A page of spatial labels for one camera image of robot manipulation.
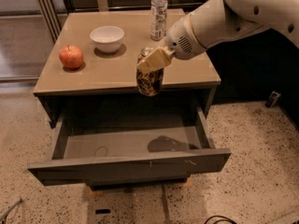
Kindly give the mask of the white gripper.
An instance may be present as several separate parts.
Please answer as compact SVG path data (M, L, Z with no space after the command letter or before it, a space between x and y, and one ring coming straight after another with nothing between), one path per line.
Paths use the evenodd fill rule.
M202 54L206 51L201 40L202 32L200 16L189 13L170 27L164 39L166 47L143 48L140 51L137 70L147 74L167 67L174 56L189 60Z

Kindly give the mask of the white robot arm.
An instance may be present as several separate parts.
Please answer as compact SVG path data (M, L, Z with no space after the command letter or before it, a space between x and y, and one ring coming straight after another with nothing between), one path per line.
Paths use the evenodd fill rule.
M208 0L176 21L137 64L143 74L189 60L223 42L273 29L299 47L299 0Z

